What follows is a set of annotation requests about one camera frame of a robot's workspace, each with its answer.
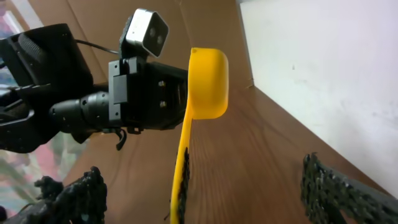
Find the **yellow scoop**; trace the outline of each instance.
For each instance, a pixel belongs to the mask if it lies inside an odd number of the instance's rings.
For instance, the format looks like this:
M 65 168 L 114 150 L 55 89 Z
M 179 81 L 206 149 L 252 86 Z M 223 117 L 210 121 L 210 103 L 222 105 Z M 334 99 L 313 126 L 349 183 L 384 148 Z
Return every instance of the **yellow scoop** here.
M 216 49 L 192 48 L 188 101 L 173 180 L 170 222 L 183 223 L 189 180 L 189 142 L 193 119 L 215 119 L 228 107 L 228 59 Z

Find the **wire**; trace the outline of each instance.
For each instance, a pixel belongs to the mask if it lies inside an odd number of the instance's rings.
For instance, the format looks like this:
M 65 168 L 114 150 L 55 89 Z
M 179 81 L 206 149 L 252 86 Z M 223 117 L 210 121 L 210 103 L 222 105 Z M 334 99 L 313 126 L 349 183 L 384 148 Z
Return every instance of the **wire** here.
M 95 47 L 97 49 L 104 50 L 104 51 L 112 53 L 112 54 L 119 54 L 119 52 L 117 52 L 115 50 L 107 49 L 106 47 L 102 47 L 102 46 L 99 46 L 99 45 L 96 45 L 96 44 L 93 44 L 93 43 L 90 43 L 90 42 L 87 42 L 84 40 L 76 40 L 76 43 L 89 45 L 91 47 Z

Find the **robotic arm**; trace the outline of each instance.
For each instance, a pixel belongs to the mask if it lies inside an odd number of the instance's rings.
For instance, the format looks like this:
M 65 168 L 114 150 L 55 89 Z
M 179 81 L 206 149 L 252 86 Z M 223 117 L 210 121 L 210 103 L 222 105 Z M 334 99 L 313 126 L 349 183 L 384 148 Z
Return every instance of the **robotic arm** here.
M 187 106 L 188 72 L 161 63 L 169 28 L 158 13 L 138 9 L 109 63 L 109 82 L 94 85 L 66 24 L 0 40 L 0 57 L 19 87 L 0 95 L 0 149 L 28 153 L 59 131 L 84 142 L 93 133 L 116 133 L 120 150 L 130 134 L 173 129 Z

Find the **yellow spoon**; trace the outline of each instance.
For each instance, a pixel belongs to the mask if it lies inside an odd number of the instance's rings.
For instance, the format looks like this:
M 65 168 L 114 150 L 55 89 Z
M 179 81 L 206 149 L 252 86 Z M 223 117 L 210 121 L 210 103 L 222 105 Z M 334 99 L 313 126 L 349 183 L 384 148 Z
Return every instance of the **yellow spoon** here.
M 228 59 L 217 49 L 192 48 L 188 101 L 173 180 L 170 222 L 184 222 L 189 180 L 189 142 L 193 119 L 215 119 L 228 107 Z

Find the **cardboard box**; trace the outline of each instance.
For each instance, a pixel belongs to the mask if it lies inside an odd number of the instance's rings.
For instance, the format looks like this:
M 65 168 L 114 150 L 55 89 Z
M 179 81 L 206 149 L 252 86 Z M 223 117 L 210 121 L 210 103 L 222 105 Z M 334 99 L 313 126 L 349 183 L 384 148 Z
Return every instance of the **cardboard box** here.
M 10 1 L 24 4 L 27 0 Z M 168 23 L 170 34 L 161 57 L 156 60 L 188 68 L 191 47 L 217 48 L 229 59 L 231 87 L 245 88 L 252 84 L 234 0 L 29 0 L 29 3 L 43 25 L 66 22 L 76 39 L 115 50 L 127 18 L 137 8 L 157 11 Z M 95 82 L 105 82 L 108 62 L 117 57 L 87 46 L 80 49 Z

